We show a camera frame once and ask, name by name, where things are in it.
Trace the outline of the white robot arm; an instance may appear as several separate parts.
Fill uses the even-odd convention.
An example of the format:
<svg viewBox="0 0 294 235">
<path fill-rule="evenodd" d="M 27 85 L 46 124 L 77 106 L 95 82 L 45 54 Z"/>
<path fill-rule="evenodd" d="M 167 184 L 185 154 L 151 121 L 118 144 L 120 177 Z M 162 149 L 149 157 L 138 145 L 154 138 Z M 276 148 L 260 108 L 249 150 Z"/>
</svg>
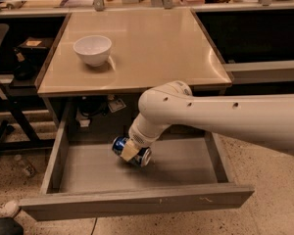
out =
<svg viewBox="0 0 294 235">
<path fill-rule="evenodd" d="M 174 81 L 146 90 L 121 152 L 125 161 L 173 124 L 188 125 L 294 156 L 294 94 L 194 97 Z"/>
</svg>

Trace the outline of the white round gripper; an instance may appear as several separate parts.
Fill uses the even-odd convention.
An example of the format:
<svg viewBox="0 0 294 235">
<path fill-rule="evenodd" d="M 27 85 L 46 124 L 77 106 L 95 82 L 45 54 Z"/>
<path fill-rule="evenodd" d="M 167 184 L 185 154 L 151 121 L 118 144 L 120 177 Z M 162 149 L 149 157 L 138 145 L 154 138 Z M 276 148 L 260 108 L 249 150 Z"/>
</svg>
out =
<svg viewBox="0 0 294 235">
<path fill-rule="evenodd" d="M 151 122 L 143 115 L 138 115 L 129 129 L 130 139 L 125 142 L 121 157 L 129 162 L 139 153 L 140 147 L 150 147 L 161 134 L 162 127 L 160 125 Z"/>
</svg>

